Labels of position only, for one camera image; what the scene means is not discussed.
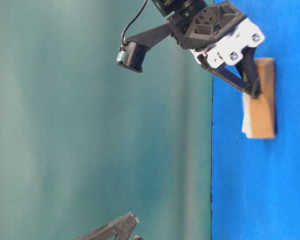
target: teal wall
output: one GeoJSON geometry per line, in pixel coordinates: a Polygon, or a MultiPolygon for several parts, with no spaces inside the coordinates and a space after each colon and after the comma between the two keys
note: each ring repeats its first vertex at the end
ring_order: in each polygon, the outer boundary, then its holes
{"type": "MultiPolygon", "coordinates": [[[[135,0],[0,0],[0,240],[69,240],[132,211],[210,239],[212,77],[166,39],[116,66],[135,0]]],[[[129,34],[164,22],[150,2],[129,34]]]]}

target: metal screw head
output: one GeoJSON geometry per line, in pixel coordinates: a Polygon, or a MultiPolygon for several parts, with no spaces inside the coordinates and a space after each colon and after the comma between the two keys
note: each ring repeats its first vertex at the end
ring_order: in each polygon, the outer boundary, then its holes
{"type": "Polygon", "coordinates": [[[238,57],[239,57],[239,56],[238,56],[238,54],[237,54],[235,51],[233,51],[233,52],[230,54],[230,58],[231,58],[232,61],[237,60],[238,57]]]}
{"type": "Polygon", "coordinates": [[[252,40],[254,41],[254,42],[259,42],[259,40],[260,40],[260,36],[258,35],[258,34],[253,34],[252,35],[252,40]]]}

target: wooden block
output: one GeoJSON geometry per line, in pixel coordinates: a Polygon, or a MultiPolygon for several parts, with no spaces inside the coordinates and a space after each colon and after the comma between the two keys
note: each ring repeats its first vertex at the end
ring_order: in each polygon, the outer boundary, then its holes
{"type": "Polygon", "coordinates": [[[256,58],[261,94],[252,98],[244,93],[242,131],[248,138],[273,139],[275,133],[275,64],[273,58],[256,58]]]}

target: black cable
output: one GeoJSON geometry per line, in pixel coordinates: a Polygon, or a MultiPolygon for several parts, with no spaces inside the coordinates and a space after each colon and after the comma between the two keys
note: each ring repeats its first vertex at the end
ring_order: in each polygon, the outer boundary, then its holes
{"type": "Polygon", "coordinates": [[[121,33],[121,46],[123,48],[125,47],[125,35],[126,35],[126,32],[127,32],[128,28],[137,20],[137,18],[143,12],[143,10],[145,9],[145,7],[147,5],[147,2],[148,2],[148,0],[144,0],[143,5],[142,5],[140,11],[137,13],[137,15],[135,15],[135,17],[123,29],[123,31],[121,33]]]}

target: blue surface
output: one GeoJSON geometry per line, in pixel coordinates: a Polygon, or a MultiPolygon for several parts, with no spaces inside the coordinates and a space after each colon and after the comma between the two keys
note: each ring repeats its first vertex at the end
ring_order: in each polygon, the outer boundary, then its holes
{"type": "Polygon", "coordinates": [[[212,239],[300,240],[300,0],[232,2],[275,58],[277,138],[246,139],[241,93],[214,79],[212,239]]]}

